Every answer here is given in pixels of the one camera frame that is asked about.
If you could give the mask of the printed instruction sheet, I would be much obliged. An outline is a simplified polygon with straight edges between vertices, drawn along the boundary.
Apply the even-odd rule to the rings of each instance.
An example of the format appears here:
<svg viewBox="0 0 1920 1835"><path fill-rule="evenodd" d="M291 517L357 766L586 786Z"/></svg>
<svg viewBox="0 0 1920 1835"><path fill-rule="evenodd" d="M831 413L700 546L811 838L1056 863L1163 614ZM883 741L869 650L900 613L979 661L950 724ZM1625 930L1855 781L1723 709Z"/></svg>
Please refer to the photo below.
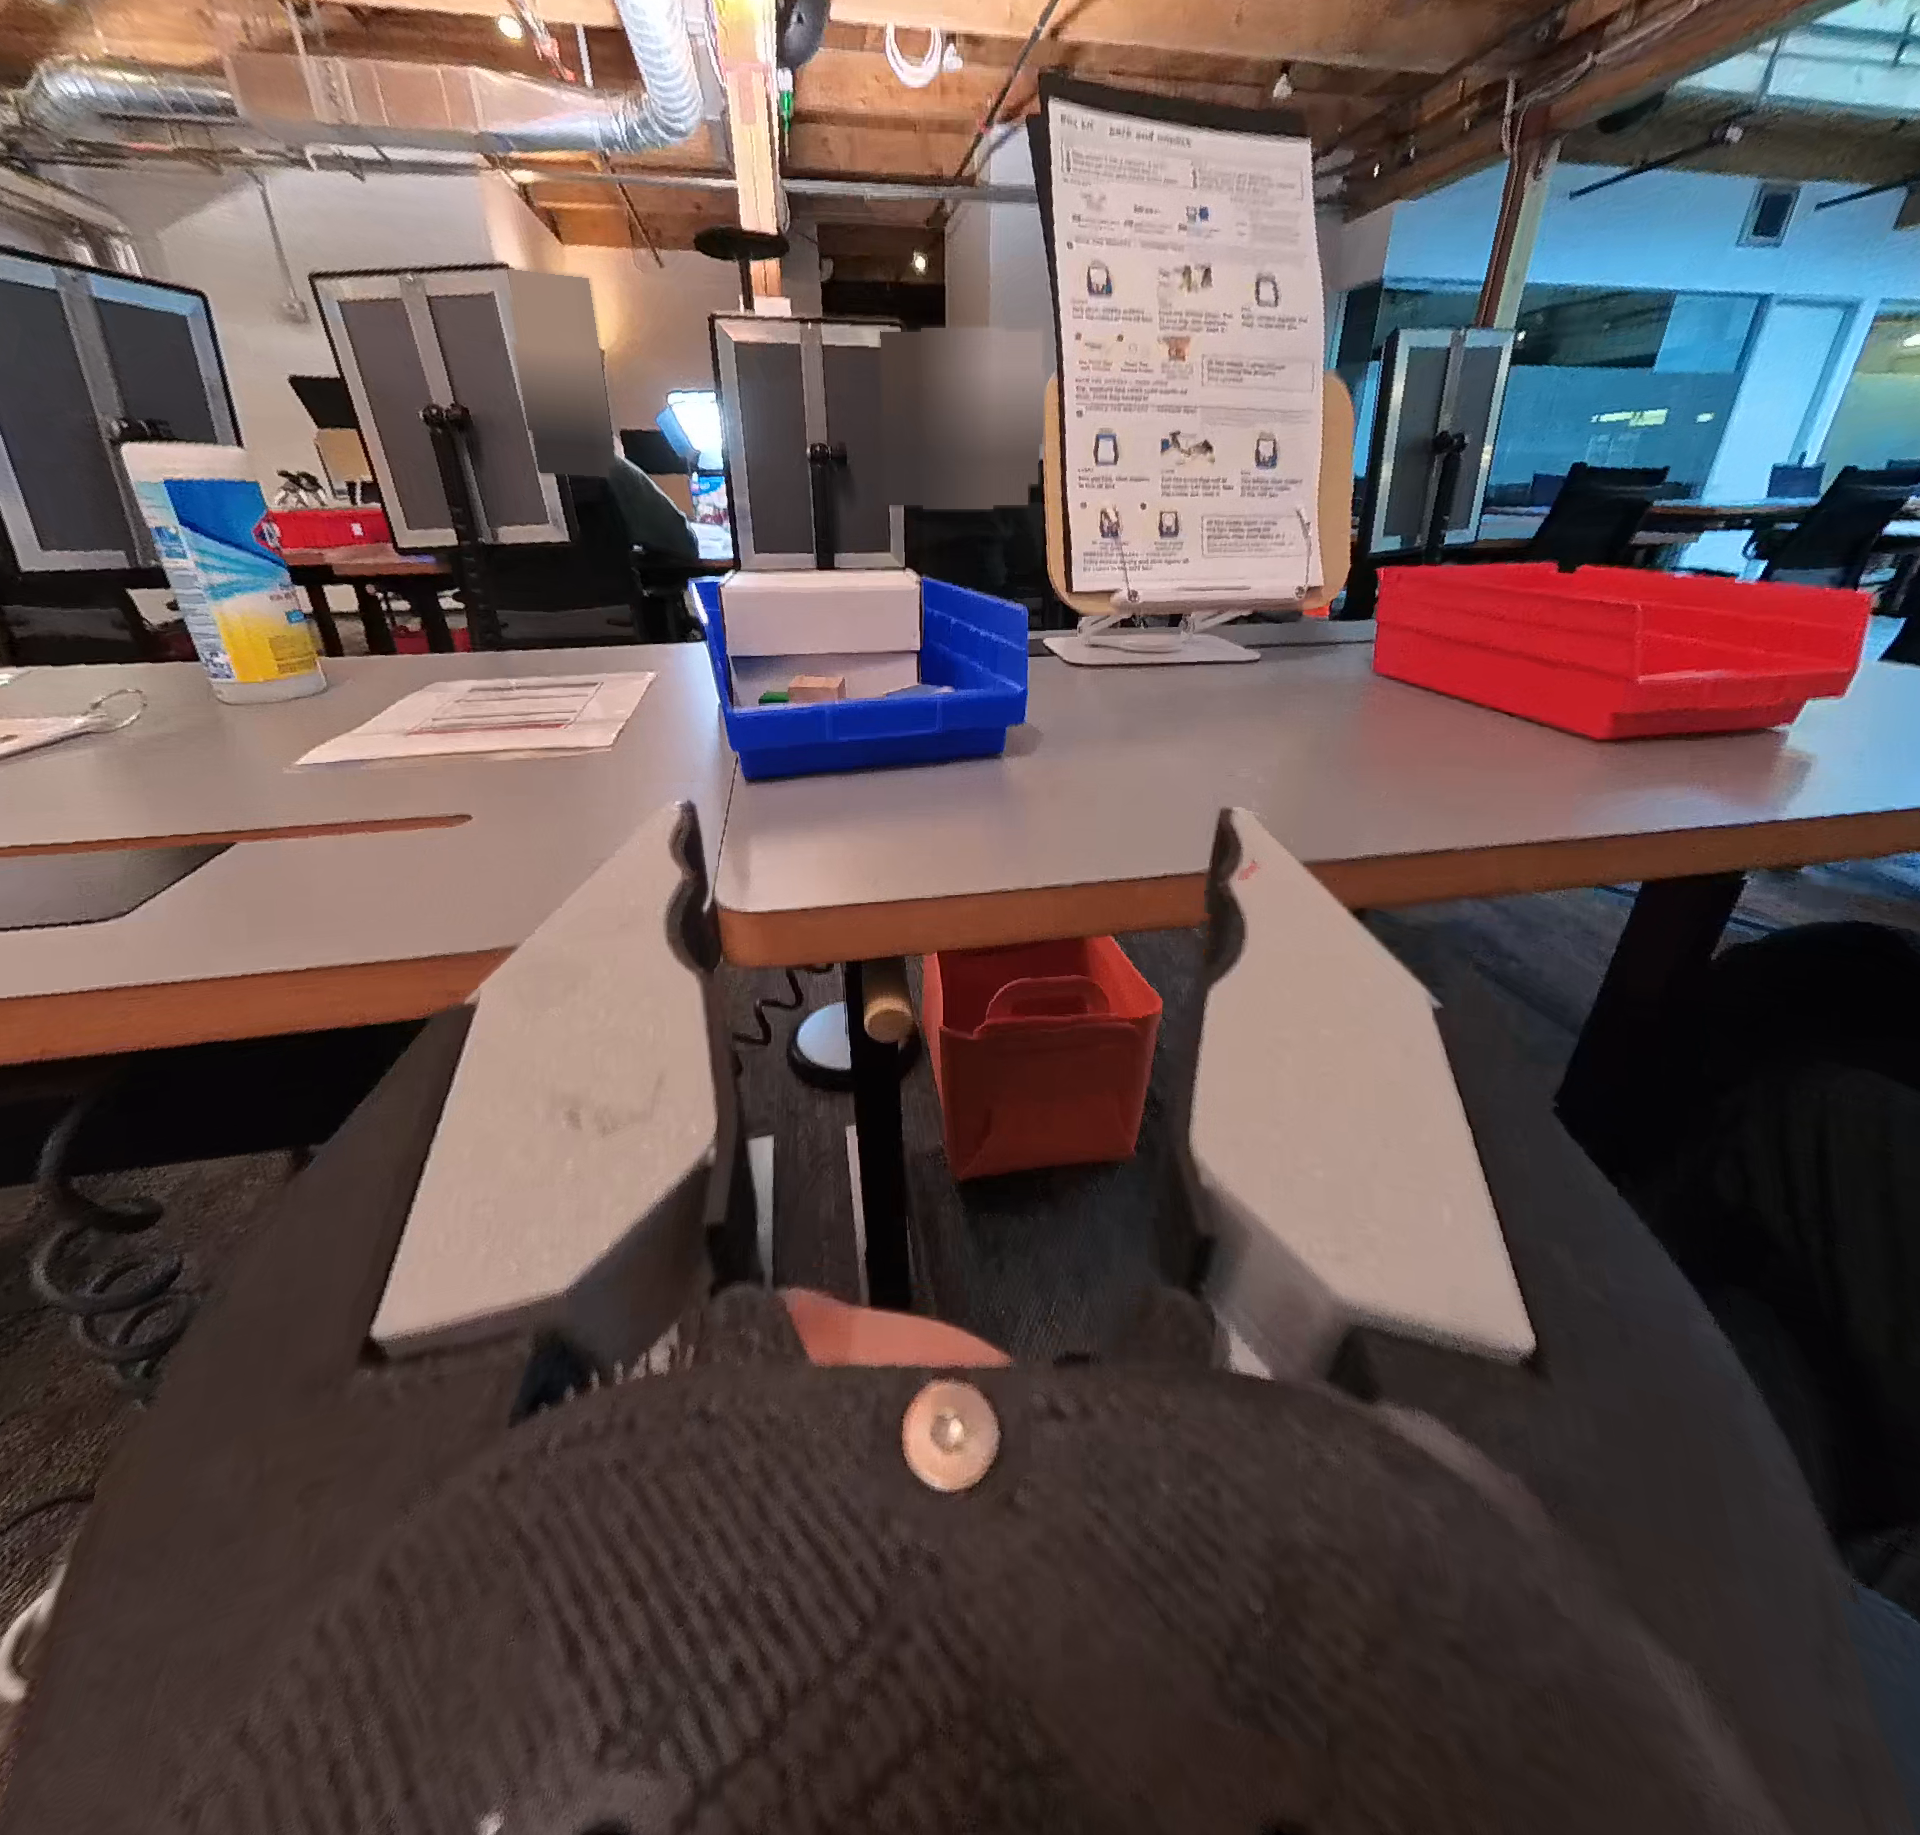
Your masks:
<svg viewBox="0 0 1920 1835"><path fill-rule="evenodd" d="M1027 129L1072 596L1110 613L1298 607L1324 566L1305 125L1046 74Z"/></svg>

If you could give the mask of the wipes canister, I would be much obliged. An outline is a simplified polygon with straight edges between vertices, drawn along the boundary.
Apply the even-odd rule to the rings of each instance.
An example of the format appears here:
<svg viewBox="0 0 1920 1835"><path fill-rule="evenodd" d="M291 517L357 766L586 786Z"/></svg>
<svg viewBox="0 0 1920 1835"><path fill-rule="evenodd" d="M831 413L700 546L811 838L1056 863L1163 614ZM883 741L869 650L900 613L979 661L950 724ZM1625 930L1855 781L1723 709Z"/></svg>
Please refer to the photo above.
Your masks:
<svg viewBox="0 0 1920 1835"><path fill-rule="evenodd" d="M118 453L211 695L229 705L323 695L323 652L248 451L127 441Z"/></svg>

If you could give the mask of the blue plastic bin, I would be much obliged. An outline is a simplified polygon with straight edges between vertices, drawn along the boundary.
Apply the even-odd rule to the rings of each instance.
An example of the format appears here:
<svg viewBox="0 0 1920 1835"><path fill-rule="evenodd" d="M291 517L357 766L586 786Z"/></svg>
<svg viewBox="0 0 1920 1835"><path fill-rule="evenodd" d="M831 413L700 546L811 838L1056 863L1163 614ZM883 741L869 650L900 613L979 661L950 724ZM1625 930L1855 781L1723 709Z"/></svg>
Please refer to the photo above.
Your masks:
<svg viewBox="0 0 1920 1835"><path fill-rule="evenodd" d="M1027 717L1030 621L1020 601L921 581L921 688L823 702L732 702L722 582L697 578L706 661L743 777L850 774L995 758Z"/></svg>

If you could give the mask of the white cardboard box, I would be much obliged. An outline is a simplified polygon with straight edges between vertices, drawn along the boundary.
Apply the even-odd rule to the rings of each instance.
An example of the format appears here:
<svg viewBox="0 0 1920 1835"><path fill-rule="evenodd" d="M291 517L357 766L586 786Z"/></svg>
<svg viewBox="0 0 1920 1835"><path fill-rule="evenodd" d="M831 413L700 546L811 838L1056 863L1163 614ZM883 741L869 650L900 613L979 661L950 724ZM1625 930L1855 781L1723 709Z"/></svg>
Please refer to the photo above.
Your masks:
<svg viewBox="0 0 1920 1835"><path fill-rule="evenodd" d="M921 581L911 569L736 572L718 582L735 707L785 696L797 677L840 699L878 699L921 682Z"/></svg>

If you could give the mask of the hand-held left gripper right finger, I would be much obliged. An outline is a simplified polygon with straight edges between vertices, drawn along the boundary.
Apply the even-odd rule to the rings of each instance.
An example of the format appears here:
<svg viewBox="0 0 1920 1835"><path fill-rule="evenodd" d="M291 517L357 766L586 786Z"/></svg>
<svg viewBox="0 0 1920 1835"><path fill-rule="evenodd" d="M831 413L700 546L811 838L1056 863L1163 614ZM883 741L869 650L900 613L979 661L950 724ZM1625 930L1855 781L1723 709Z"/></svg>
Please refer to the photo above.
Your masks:
<svg viewBox="0 0 1920 1835"><path fill-rule="evenodd" d="M1374 1330L1527 1362L1426 987L1247 808L1216 817L1206 908L1184 1178L1230 1358L1324 1378Z"/></svg>

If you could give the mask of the silver ventilation duct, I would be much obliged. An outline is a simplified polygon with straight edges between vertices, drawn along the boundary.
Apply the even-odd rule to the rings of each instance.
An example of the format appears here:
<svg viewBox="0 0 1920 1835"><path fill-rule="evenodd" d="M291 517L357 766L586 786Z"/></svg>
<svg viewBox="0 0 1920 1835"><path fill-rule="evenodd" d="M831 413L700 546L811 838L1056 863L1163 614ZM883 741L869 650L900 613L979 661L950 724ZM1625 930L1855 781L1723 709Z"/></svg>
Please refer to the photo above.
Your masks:
<svg viewBox="0 0 1920 1835"><path fill-rule="evenodd" d="M612 0L637 84L512 74L477 63L231 53L219 74L135 62L42 62L21 119L65 142L130 133L254 133L287 145L627 158L694 136L703 85L681 0Z"/></svg>

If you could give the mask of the red plastic bin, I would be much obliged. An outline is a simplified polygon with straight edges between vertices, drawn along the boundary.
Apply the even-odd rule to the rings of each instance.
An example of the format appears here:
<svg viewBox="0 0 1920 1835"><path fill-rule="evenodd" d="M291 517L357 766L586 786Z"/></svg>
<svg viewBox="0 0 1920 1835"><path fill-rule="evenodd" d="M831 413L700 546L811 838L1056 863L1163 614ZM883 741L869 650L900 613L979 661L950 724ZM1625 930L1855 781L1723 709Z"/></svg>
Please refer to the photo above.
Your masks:
<svg viewBox="0 0 1920 1835"><path fill-rule="evenodd" d="M1786 727L1844 695L1860 592L1552 561L1392 568L1376 671L1596 743Z"/></svg>

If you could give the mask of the black office chair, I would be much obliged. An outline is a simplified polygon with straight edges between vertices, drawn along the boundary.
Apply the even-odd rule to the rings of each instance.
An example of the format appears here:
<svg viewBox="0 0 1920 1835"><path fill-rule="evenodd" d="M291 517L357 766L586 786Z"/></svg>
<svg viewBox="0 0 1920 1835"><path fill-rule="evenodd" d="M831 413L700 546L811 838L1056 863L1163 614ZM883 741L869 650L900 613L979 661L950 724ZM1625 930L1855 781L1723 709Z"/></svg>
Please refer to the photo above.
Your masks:
<svg viewBox="0 0 1920 1835"><path fill-rule="evenodd" d="M1509 556L1552 564L1564 573L1581 568L1634 568L1634 535L1664 485L1664 462L1575 462L1536 534Z"/></svg>
<svg viewBox="0 0 1920 1835"><path fill-rule="evenodd" d="M1917 488L1917 462L1842 464L1815 504L1789 526L1752 537L1756 581L1855 592L1885 526Z"/></svg>

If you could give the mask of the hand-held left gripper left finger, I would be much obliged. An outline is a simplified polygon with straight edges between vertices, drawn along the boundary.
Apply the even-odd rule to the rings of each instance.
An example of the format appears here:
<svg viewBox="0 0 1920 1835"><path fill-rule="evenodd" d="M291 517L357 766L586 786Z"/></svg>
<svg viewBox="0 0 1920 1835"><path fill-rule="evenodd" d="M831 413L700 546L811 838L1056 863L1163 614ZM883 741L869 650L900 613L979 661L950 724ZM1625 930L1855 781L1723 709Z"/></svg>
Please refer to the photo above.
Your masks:
<svg viewBox="0 0 1920 1835"><path fill-rule="evenodd" d="M749 1147L699 813L674 799L475 989L371 1338L640 1362L749 1280Z"/></svg>

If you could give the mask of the wooden sheet board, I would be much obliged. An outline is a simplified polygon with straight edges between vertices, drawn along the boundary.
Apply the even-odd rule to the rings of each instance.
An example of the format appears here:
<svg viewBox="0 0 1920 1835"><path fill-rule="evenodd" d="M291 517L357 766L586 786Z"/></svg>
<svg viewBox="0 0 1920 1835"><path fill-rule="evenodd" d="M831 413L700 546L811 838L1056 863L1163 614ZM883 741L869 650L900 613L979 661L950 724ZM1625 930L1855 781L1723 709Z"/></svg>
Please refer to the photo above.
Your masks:
<svg viewBox="0 0 1920 1835"><path fill-rule="evenodd" d="M1067 507L1062 475L1062 415L1056 376L1044 383L1044 548L1046 573L1051 596L1065 611L1088 617L1108 613L1108 596L1077 593L1069 586ZM1357 408L1336 372L1322 376L1320 400L1320 477L1318 477L1318 531L1320 531L1320 582L1303 593L1295 609L1277 607L1261 613L1324 617L1330 601L1346 586L1351 568L1351 453Z"/></svg>

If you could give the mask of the white paper form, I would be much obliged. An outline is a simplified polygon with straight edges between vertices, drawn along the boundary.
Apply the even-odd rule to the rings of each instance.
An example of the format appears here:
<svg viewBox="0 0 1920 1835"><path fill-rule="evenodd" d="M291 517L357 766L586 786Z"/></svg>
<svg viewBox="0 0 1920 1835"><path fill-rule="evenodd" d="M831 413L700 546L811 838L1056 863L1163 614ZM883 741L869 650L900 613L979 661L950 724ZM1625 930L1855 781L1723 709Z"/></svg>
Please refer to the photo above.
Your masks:
<svg viewBox="0 0 1920 1835"><path fill-rule="evenodd" d="M614 745L654 680L637 671L441 682L317 743L298 765L591 757Z"/></svg>

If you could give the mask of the white sheet stand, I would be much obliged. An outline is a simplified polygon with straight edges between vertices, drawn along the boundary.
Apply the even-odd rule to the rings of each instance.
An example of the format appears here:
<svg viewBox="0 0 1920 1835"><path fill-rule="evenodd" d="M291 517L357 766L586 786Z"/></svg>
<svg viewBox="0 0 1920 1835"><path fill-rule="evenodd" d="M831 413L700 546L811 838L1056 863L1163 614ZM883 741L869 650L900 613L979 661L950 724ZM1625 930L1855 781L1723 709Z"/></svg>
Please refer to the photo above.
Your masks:
<svg viewBox="0 0 1920 1835"><path fill-rule="evenodd" d="M1197 668L1244 666L1254 647L1227 638L1222 628L1250 614L1280 613L1283 624L1305 617L1315 592L1301 582L1225 585L1174 593L1129 582L1105 599L1076 597L1085 609L1072 629L1032 637L1040 650L1077 668Z"/></svg>

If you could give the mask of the black table leg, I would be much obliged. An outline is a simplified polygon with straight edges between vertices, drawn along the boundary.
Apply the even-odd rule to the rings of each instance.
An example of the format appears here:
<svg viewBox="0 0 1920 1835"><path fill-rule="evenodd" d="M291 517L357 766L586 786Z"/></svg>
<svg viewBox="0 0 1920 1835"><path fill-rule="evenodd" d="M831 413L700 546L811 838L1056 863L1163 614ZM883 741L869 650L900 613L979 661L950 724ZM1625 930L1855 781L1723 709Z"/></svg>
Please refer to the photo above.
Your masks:
<svg viewBox="0 0 1920 1835"><path fill-rule="evenodd" d="M914 1064L917 1015L904 957L845 962L845 1007L855 1109L855 1193L868 1302L908 1311L914 1300L900 1083Z"/></svg>

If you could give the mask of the red fabric bag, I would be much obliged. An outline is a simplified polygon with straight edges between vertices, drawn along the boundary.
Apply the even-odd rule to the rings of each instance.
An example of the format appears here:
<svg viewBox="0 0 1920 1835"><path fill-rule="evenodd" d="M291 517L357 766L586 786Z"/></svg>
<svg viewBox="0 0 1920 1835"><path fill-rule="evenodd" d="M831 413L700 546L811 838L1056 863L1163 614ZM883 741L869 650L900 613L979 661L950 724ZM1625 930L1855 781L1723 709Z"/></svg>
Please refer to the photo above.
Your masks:
<svg viewBox="0 0 1920 1835"><path fill-rule="evenodd" d="M929 954L921 986L956 1180L1135 1153L1163 1003L1119 939Z"/></svg>

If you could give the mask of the white face mask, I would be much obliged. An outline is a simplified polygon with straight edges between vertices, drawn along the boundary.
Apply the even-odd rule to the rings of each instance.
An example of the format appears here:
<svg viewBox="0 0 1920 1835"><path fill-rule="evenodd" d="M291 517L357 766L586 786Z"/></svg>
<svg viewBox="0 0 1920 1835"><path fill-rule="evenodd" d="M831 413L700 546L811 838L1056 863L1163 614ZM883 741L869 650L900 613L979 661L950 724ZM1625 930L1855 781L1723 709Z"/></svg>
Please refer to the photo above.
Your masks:
<svg viewBox="0 0 1920 1835"><path fill-rule="evenodd" d="M53 745L114 734L145 712L145 696L136 688L116 688L90 700L76 714L62 715L1 715L1 761L17 761Z"/></svg>

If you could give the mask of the grey calibration panel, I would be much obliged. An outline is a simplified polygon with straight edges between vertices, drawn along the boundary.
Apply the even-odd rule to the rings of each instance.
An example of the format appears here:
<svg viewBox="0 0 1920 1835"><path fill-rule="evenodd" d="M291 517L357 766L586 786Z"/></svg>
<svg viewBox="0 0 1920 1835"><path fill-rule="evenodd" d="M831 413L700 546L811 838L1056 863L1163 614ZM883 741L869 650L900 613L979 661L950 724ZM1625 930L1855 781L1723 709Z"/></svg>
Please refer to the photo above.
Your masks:
<svg viewBox="0 0 1920 1835"><path fill-rule="evenodd" d="M241 444L208 296L5 247L7 573L154 566L127 440Z"/></svg>
<svg viewBox="0 0 1920 1835"><path fill-rule="evenodd" d="M712 312L735 561L745 572L904 566L890 496L893 318Z"/></svg>
<svg viewBox="0 0 1920 1835"><path fill-rule="evenodd" d="M1440 556L1478 539L1512 328L1400 328L1384 340L1357 551Z"/></svg>
<svg viewBox="0 0 1920 1835"><path fill-rule="evenodd" d="M503 263L313 271L399 548L557 546L610 444L591 288Z"/></svg>

